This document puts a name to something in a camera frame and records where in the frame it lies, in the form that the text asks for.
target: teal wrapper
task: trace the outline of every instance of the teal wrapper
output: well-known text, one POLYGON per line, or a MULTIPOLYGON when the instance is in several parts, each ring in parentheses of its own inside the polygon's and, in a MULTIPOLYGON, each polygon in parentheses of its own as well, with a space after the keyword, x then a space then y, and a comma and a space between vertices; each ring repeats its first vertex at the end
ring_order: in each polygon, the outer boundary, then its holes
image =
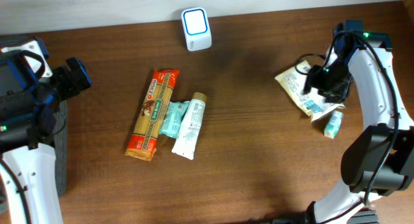
POLYGON ((164 134, 176 139, 179 136, 182 118, 184 117, 189 104, 190 101, 185 101, 183 103, 170 102, 159 134, 164 134))
POLYGON ((329 137, 333 139, 339 132, 342 123, 342 112, 334 111, 332 114, 331 119, 329 120, 328 124, 325 127, 325 131, 323 132, 325 137, 329 137))

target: wood grain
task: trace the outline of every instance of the wood grain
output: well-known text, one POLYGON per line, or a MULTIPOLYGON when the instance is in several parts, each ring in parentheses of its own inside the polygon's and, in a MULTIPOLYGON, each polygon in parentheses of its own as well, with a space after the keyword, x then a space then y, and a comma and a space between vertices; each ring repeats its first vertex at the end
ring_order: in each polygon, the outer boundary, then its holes
MULTIPOLYGON (((301 212, 322 198, 362 132, 356 87, 331 140, 274 77, 301 54, 324 53, 344 19, 389 33, 414 117, 414 27, 402 1, 211 18, 213 46, 200 52, 186 50, 180 21, 33 34, 51 67, 77 56, 94 82, 69 101, 65 223, 228 223, 301 212), (180 70, 172 101, 208 97, 193 161, 172 154, 167 138, 153 162, 124 156, 154 67, 180 70)), ((413 200, 411 187, 375 202, 381 223, 412 223, 413 200)))
POLYGON ((414 0, 404 0, 404 4, 407 8, 408 14, 414 24, 414 0))

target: crumpled wrapper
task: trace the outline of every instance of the crumpled wrapper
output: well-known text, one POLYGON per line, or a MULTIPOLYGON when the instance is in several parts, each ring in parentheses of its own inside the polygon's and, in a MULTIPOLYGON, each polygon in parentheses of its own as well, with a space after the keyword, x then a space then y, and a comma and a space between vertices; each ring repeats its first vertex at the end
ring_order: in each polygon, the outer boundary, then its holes
MULTIPOLYGON (((309 71, 310 65, 306 60, 298 64, 300 71, 309 71)), ((296 72, 291 67, 285 72, 277 75, 275 79, 285 89, 293 102, 308 116, 311 122, 317 121, 337 108, 345 108, 343 104, 325 103, 325 97, 318 95, 318 90, 312 88, 309 94, 303 94, 306 76, 296 72)))

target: tube cap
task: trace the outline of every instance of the tube cap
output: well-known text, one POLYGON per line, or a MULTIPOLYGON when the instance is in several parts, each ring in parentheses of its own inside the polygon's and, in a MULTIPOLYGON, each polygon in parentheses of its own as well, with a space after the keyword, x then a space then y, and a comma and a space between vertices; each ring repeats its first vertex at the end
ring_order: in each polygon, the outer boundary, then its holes
POLYGON ((196 92, 193 95, 193 99, 198 99, 198 100, 201 100, 205 103, 207 101, 207 96, 203 93, 196 92))

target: pasta package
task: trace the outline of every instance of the pasta package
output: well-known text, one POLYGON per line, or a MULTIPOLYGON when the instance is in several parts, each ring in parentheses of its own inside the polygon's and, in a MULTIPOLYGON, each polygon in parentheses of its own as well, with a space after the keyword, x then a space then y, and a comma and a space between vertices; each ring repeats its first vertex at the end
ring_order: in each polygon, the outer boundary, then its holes
POLYGON ((155 71, 125 155, 151 161, 179 71, 155 71))

